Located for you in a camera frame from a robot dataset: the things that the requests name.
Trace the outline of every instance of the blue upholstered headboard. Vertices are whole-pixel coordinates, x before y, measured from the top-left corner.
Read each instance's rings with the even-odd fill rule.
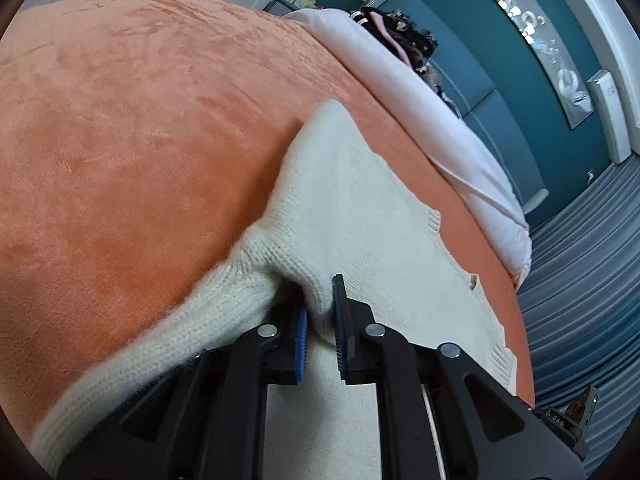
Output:
[[[378,8],[400,9],[433,33],[439,46],[431,63],[442,76],[442,89],[500,162],[524,213],[533,211],[548,191],[518,123],[476,58],[422,0],[387,0]]]

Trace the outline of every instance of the white duvet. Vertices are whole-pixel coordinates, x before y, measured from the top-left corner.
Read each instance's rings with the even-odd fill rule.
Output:
[[[306,28],[402,124],[460,194],[520,286],[531,263],[529,226],[508,177],[478,136],[343,10],[304,9],[286,18]]]

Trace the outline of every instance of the striped cloth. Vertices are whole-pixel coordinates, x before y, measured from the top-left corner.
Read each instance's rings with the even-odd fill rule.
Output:
[[[567,405],[602,390],[587,440],[591,472],[640,404],[640,156],[609,166],[532,233],[519,291],[536,403]]]

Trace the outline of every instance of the orange blanket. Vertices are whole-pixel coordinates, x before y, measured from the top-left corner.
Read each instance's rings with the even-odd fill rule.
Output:
[[[533,402],[513,285],[473,217],[297,25],[212,0],[66,0],[14,19],[0,89],[0,404],[23,441],[226,256],[326,98],[442,213],[442,238],[480,275]]]

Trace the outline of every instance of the white sweater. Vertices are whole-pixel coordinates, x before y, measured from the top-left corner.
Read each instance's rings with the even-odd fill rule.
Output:
[[[64,455],[133,391],[202,350],[260,323],[283,277],[300,283],[312,325],[300,386],[271,387],[267,480],[380,477],[374,386],[340,382],[332,329],[332,276],[350,298],[410,342],[453,341],[515,392],[516,359],[477,276],[438,235],[422,204],[367,146],[345,108],[324,102],[284,158],[264,215],[228,260],[167,319],[87,371],[40,424],[30,449],[55,472]]]

